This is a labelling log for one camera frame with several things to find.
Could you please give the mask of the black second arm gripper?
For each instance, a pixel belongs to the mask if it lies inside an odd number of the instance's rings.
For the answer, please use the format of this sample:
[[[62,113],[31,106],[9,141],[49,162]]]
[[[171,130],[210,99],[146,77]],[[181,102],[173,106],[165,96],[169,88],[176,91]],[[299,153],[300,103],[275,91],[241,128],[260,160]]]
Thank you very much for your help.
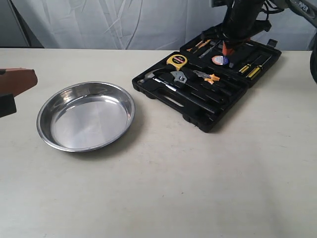
[[[0,70],[0,118],[17,112],[14,96],[38,83],[33,69],[7,68]]]

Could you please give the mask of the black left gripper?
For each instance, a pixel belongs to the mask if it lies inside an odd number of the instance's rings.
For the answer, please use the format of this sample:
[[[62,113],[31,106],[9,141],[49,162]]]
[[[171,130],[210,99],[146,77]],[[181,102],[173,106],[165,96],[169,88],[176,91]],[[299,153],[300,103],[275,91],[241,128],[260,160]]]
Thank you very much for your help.
[[[223,20],[225,24],[233,22],[234,24],[253,23],[263,6],[262,0],[229,0],[229,7]],[[229,56],[234,53],[234,46],[242,42],[223,41],[222,54]]]

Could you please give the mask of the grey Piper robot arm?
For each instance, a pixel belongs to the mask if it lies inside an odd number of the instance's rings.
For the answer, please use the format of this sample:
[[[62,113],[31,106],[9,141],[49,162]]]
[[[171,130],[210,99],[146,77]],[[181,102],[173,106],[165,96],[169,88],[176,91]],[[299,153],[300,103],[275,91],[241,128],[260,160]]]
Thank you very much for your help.
[[[226,0],[227,7],[223,21],[199,35],[203,42],[209,39],[225,43],[223,52],[231,54],[234,49],[252,36],[269,31],[269,20],[258,20],[259,13],[277,14],[288,8],[305,18],[311,25],[317,25],[317,8],[306,0]],[[0,70],[0,116],[16,113],[15,97],[38,83],[33,69],[2,68]]]

